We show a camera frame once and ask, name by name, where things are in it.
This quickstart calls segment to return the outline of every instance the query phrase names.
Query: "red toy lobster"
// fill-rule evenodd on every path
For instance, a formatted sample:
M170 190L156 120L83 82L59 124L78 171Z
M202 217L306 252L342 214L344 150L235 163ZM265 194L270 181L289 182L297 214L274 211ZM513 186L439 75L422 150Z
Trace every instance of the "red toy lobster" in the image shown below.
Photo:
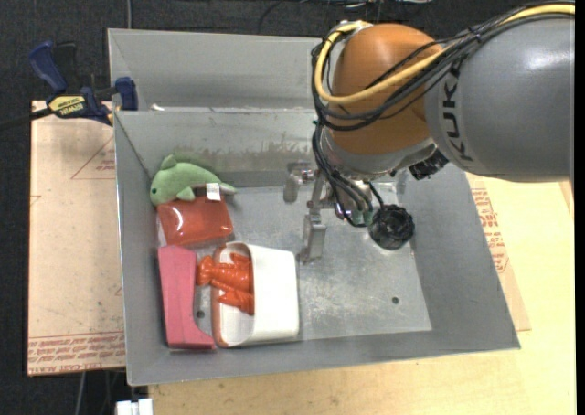
M231 252L232 264L214 262L206 256L197 266L197 285L219 288L224 292L220 303L236 306L244 313L254 315L252 265L248 256Z

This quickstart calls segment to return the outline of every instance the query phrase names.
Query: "stuffed dolphin toy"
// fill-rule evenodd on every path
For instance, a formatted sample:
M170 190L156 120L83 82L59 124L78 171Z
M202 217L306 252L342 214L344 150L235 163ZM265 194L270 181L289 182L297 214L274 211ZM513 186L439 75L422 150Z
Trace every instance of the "stuffed dolphin toy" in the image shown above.
M195 199L194 188L205 187L207 183L219 184L223 194L232 195L236 189L221 180L201 166L190 163L179 163L175 156L170 154L161 163L161 169L154 175L150 186L150 200L154 206L159 206L171 200L180 199L192 201Z

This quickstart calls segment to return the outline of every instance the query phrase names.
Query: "pink sponge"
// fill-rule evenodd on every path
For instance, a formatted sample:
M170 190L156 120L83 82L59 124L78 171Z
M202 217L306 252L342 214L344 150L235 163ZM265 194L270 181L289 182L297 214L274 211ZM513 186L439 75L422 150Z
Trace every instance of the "pink sponge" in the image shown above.
M179 246L158 249L165 309L166 342L170 348L213 350L213 337L195 323L195 278L197 255Z

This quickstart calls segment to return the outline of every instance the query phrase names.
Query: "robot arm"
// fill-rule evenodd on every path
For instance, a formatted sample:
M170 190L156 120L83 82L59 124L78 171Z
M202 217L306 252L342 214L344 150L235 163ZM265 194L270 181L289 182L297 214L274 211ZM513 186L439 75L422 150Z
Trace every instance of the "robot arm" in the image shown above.
M371 225L371 181L403 168L569 178L574 47L574 1L522 6L444 40L398 24L334 28L313 53L313 146L338 216Z

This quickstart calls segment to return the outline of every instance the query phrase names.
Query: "white container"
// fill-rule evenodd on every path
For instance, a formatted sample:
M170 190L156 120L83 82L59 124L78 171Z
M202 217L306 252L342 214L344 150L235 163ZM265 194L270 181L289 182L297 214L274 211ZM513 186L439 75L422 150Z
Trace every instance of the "white container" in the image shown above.
M250 346L294 339L299 333L299 298L294 255L287 250L232 241L218 250L217 260L231 263L229 254L251 258L254 315L219 303L223 294L212 289L213 334L219 346Z

